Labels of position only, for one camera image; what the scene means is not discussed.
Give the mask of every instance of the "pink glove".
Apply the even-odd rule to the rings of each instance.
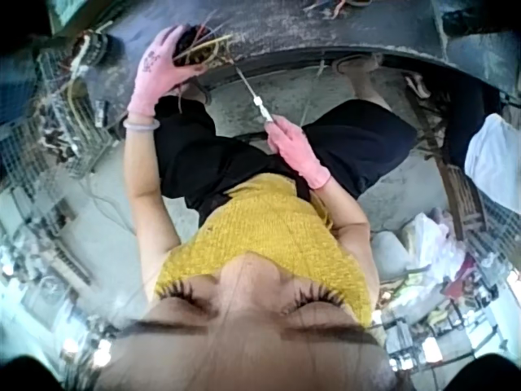
[[[161,96],[174,86],[206,71],[204,65],[173,65],[172,55],[184,31],[184,26],[168,27],[155,36],[139,63],[129,112],[154,116],[154,106]]]
[[[304,131],[283,116],[273,116],[275,122],[266,122],[268,144],[278,153],[312,189],[319,189],[331,178],[329,170],[320,164],[309,145]]]

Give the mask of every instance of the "metal basket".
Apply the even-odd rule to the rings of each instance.
[[[22,217],[44,221],[53,235],[59,234],[67,216],[62,200],[68,181],[89,173],[112,144],[107,128],[94,126],[82,80],[70,81],[66,57],[65,49],[52,48],[43,50],[36,63],[28,60],[35,76],[19,84],[30,93],[0,105],[4,111],[16,108],[18,116],[0,126],[5,177],[0,182],[11,189]]]

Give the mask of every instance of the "workbench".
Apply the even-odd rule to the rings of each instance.
[[[467,0],[374,0],[365,8],[346,6],[336,19],[331,18],[336,1],[306,11],[314,2],[140,2],[106,30],[113,45],[105,64],[85,77],[90,97],[107,100],[108,123],[118,121],[132,94],[139,60],[153,37],[171,25],[200,24],[213,11],[210,27],[224,23],[218,35],[234,34],[231,51],[247,76],[316,65],[352,52],[381,52],[398,68],[453,68],[519,97],[519,36],[502,32],[449,38],[442,31],[443,13],[465,7]],[[220,67],[201,81],[213,88],[236,78],[231,67]]]

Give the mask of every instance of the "screwdriver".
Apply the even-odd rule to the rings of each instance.
[[[273,117],[271,116],[271,114],[269,114],[268,109],[263,104],[261,97],[255,93],[255,91],[252,89],[252,86],[250,86],[250,83],[247,82],[246,77],[243,74],[243,71],[241,71],[239,69],[239,67],[237,65],[235,65],[235,63],[234,63],[234,67],[235,67],[235,70],[237,71],[237,74],[244,81],[244,84],[246,85],[246,87],[250,91],[250,94],[252,94],[253,104],[255,104],[259,108],[260,114],[264,117],[264,119],[267,122],[274,122]]]

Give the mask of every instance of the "yellow top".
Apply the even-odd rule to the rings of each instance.
[[[296,196],[290,179],[260,174],[227,194],[232,199],[190,241],[170,253],[156,293],[175,280],[214,273],[233,257],[251,251],[337,291],[361,325],[369,326],[366,278],[331,234],[331,217],[313,193],[310,204]]]

